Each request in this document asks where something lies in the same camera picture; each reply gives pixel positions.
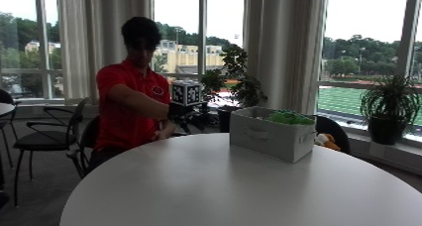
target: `black and white cube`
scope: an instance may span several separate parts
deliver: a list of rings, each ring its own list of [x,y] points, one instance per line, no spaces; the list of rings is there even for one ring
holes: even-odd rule
[[[200,84],[195,81],[176,80],[171,86],[172,103],[190,106],[200,103]]]

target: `dark hair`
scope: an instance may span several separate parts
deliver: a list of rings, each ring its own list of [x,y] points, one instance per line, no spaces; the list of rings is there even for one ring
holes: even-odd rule
[[[132,17],[121,27],[121,35],[126,47],[138,49],[139,40],[144,40],[144,48],[155,50],[160,34],[155,22],[144,17]]]

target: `red shirt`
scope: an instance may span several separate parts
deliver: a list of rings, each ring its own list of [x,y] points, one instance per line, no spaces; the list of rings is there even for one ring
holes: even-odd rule
[[[150,68],[146,75],[138,71],[130,60],[103,67],[95,75],[99,95],[99,131],[94,149],[117,147],[128,150],[150,142],[158,130],[158,121],[135,114],[106,98],[107,90],[115,84],[124,84],[156,101],[170,103],[168,82]]]

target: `green leaves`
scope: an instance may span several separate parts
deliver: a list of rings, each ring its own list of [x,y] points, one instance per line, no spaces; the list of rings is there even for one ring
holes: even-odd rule
[[[372,88],[360,95],[359,101],[359,113],[364,122],[375,116],[397,119],[412,125],[420,108],[420,97],[411,77],[399,74],[380,77]]]
[[[224,81],[230,79],[234,80],[234,85],[227,88],[228,99],[231,102],[236,101],[239,106],[254,106],[259,100],[266,100],[267,97],[262,92],[260,82],[247,74],[246,51],[238,45],[230,45],[222,51],[222,68],[207,70],[202,76],[203,101],[215,101],[220,98],[216,93],[224,88]]]

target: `potted plant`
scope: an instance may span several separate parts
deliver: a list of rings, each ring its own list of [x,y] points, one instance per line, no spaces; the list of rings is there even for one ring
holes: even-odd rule
[[[420,97],[411,77],[387,75],[359,97],[359,113],[371,140],[393,145],[411,126],[420,108]]]
[[[220,99],[230,103],[216,108],[219,131],[227,133],[230,112],[240,107],[256,105],[267,97],[260,90],[260,82],[247,74],[246,51],[238,45],[230,45],[222,50],[220,56],[223,57],[222,67],[206,70],[200,84],[203,101]],[[228,92],[227,97],[220,96],[222,89]]]

